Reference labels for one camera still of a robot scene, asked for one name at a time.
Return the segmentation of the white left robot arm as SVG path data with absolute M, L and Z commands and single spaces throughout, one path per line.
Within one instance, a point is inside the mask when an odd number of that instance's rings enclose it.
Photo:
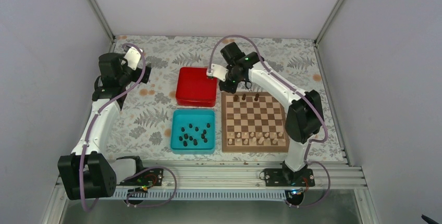
M 124 54 L 99 57 L 100 75 L 94 84 L 92 109 L 84 132 L 69 155 L 61 156 L 57 167 L 70 200 L 113 196 L 125 179 L 133 185 L 145 178 L 138 156 L 109 163 L 104 151 L 112 127 L 119 117 L 129 88 L 147 83 L 151 68 L 140 68 L 140 52 L 131 47 Z

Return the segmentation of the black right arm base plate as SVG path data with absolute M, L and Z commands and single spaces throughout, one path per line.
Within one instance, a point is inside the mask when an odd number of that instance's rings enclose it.
M 296 177 L 285 176 L 281 168 L 266 168 L 260 173 L 267 187 L 303 187 L 315 186 L 315 177 L 312 169 L 302 169 L 296 172 Z

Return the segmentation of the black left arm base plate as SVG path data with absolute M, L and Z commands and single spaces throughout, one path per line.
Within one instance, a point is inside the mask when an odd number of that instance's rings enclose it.
M 163 173 L 164 169 L 162 168 L 149 169 L 146 172 L 142 173 L 141 175 L 120 182 L 118 185 L 147 187 L 147 188 L 150 188 L 152 186 L 161 186 Z

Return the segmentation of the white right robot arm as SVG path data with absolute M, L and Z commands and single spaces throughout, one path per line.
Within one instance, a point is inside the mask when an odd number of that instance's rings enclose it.
M 315 90 L 305 91 L 279 75 L 259 50 L 245 54 L 232 42 L 220 53 L 227 65 L 209 63 L 206 74 L 219 80 L 221 91 L 234 93 L 241 82 L 255 83 L 284 108 L 284 128 L 290 144 L 282 163 L 282 178 L 285 184 L 295 186 L 309 166 L 307 156 L 314 136 L 326 130 L 320 94 Z

